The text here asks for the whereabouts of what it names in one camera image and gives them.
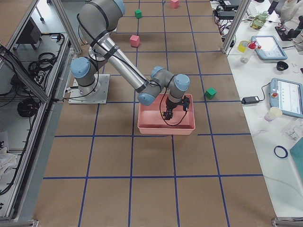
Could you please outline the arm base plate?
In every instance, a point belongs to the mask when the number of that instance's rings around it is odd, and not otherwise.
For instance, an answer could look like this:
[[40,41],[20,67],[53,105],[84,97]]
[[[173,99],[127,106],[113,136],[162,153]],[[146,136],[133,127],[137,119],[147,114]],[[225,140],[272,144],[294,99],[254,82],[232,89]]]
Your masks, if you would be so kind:
[[94,105],[107,103],[107,94],[110,81],[109,74],[95,74],[95,82],[89,87],[81,87],[74,80],[68,103],[71,105]]

